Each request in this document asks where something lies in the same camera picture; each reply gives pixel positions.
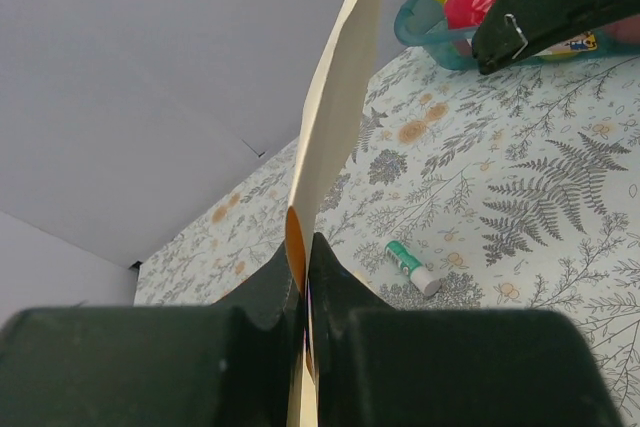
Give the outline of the beige paper envelope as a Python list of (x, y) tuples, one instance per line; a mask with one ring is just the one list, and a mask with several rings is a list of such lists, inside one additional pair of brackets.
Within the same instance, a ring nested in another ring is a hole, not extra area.
[(304, 102), (284, 245), (303, 308), (318, 209), (359, 136), (377, 58), (381, 0), (344, 0)]

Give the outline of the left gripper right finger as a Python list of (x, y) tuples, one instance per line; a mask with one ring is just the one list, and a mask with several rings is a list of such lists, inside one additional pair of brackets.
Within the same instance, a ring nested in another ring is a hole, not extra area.
[(593, 355), (549, 310), (398, 310), (322, 234), (310, 265), (322, 426), (618, 426)]

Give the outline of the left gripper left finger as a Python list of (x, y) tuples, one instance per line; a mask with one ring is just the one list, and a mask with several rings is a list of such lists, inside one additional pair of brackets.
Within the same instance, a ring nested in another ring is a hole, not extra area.
[(283, 250), (208, 306), (27, 309), (1, 331), (1, 422), (294, 426), (302, 337)]

